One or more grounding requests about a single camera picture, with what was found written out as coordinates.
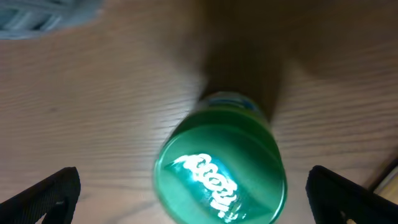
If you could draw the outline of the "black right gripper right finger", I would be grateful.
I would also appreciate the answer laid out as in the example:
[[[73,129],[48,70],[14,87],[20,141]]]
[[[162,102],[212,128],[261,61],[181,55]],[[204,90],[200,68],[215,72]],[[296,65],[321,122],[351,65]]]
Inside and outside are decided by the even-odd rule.
[[[397,205],[323,166],[308,173],[305,187],[316,224],[397,224]]]

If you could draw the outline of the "green lidded jar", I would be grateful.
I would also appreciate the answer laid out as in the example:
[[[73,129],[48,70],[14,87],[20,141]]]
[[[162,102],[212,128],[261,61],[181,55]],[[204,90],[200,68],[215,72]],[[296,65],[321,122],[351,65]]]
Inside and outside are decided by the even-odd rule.
[[[236,92],[200,100],[164,142],[154,189],[177,223],[276,223],[287,178],[264,113]]]

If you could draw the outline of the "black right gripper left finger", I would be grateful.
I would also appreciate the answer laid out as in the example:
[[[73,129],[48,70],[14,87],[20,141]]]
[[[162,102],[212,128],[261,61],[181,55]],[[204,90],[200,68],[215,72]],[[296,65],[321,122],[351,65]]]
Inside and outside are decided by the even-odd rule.
[[[80,191],[76,167],[65,167],[1,203],[1,223],[71,224]]]

